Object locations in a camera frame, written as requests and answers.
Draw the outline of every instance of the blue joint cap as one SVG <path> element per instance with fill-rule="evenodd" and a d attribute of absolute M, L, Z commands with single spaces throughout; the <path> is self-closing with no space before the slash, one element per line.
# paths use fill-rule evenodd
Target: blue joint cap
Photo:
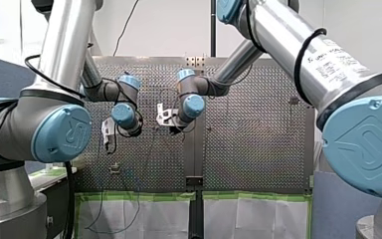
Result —
<path fill-rule="evenodd" d="M 327 120 L 323 138 L 334 171 L 355 188 L 382 197 L 382 97 L 340 107 Z"/>
<path fill-rule="evenodd" d="M 186 79 L 187 77 L 195 76 L 195 72 L 191 69 L 182 69 L 178 72 L 178 82 Z"/>
<path fill-rule="evenodd" d="M 119 103 L 113 107 L 110 116 L 119 126 L 124 128 L 133 127 L 135 112 L 127 103 Z"/>
<path fill-rule="evenodd" d="M 83 152 L 91 134 L 89 112 L 77 105 L 65 105 L 42 120 L 33 135 L 32 154 L 45 163 L 70 161 Z"/>
<path fill-rule="evenodd" d="M 139 91 L 141 87 L 141 80 L 131 75 L 122 75 L 117 79 L 120 83 L 128 84 Z"/>
<path fill-rule="evenodd" d="M 242 0 L 218 0 L 216 15 L 219 21 L 230 24 L 239 13 Z"/>
<path fill-rule="evenodd" d="M 206 104 L 202 97 L 190 95 L 185 99 L 182 107 L 187 117 L 195 119 L 204 111 Z"/>

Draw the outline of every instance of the metal backboard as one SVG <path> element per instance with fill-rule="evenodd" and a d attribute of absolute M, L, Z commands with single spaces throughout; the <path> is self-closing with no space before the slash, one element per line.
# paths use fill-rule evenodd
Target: metal backboard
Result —
<path fill-rule="evenodd" d="M 225 60 L 205 59 L 206 74 Z M 259 59 L 226 97 L 208 101 L 205 190 L 309 193 L 314 112 L 302 102 L 293 105 L 295 98 L 285 72 Z"/>
<path fill-rule="evenodd" d="M 183 58 L 97 57 L 95 63 L 104 78 L 115 79 L 124 72 L 139 77 L 138 109 L 144 117 L 142 134 L 136 138 L 117 137 L 117 150 L 107 155 L 102 144 L 100 125 L 110 115 L 113 103 L 88 103 L 93 117 L 93 136 L 81 160 L 77 191 L 128 190 L 171 192 L 185 190 L 184 145 L 182 135 L 171 136 L 168 128 L 156 123 L 159 102 L 171 106 L 177 72 L 186 66 Z M 109 173 L 118 163 L 120 174 Z"/>
<path fill-rule="evenodd" d="M 207 100 L 205 115 L 185 139 L 157 126 L 157 103 L 172 106 L 177 72 L 197 67 L 196 59 L 208 75 L 225 60 L 95 58 L 103 77 L 114 79 L 127 71 L 141 78 L 138 106 L 145 124 L 138 138 L 118 137 L 115 154 L 106 155 L 103 147 L 98 153 L 99 127 L 112 103 L 87 104 L 94 118 L 93 138 L 82 155 L 85 168 L 79 173 L 78 191 L 130 190 L 137 186 L 134 178 L 143 191 L 185 191 L 185 177 L 191 172 L 203 175 L 204 190 L 309 192 L 313 109 L 289 103 L 297 93 L 273 60 L 256 61 L 227 97 Z M 109 173 L 116 162 L 124 173 Z"/>

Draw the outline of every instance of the label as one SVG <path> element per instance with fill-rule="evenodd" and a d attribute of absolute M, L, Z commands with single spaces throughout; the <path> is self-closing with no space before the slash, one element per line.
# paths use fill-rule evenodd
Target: label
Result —
<path fill-rule="evenodd" d="M 316 69 L 317 75 L 331 84 L 345 81 L 350 72 L 361 73 L 369 71 L 356 59 L 345 52 L 331 40 L 323 41 L 325 48 L 306 58 L 305 62 Z"/>

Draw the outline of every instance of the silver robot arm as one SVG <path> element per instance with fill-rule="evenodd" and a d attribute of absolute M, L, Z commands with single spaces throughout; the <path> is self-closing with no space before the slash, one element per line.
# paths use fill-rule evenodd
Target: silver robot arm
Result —
<path fill-rule="evenodd" d="M 334 171 L 357 189 L 382 197 L 382 74 L 363 66 L 290 7 L 298 5 L 293 0 L 289 6 L 278 0 L 219 1 L 219 20 L 248 40 L 210 82 L 192 70 L 181 71 L 181 104 L 164 124 L 188 125 L 204 111 L 200 96 L 224 96 L 237 76 L 268 53 L 293 79 L 300 97 L 318 110 L 316 124 Z"/>
<path fill-rule="evenodd" d="M 139 80 L 133 76 L 121 76 L 118 82 L 96 78 L 98 71 L 87 53 L 93 16 L 102 1 L 33 3 L 49 19 L 39 67 L 30 66 L 38 75 L 19 99 L 0 99 L 1 239 L 46 238 L 46 197 L 34 192 L 23 165 L 26 160 L 68 165 L 86 148 L 92 119 L 79 93 L 84 68 L 85 76 L 91 71 L 95 76 L 94 82 L 83 78 L 90 100 L 115 102 L 112 117 L 129 134 L 139 135 L 137 125 L 142 123 L 135 114 Z"/>

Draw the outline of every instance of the white cloth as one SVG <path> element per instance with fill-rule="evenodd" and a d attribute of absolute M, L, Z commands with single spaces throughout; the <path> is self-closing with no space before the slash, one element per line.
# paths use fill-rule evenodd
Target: white cloth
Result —
<path fill-rule="evenodd" d="M 85 201 L 80 205 L 77 239 L 188 239 L 189 201 L 104 200 L 100 217 L 100 201 Z"/>
<path fill-rule="evenodd" d="M 306 239 L 307 201 L 205 199 L 205 238 Z"/>

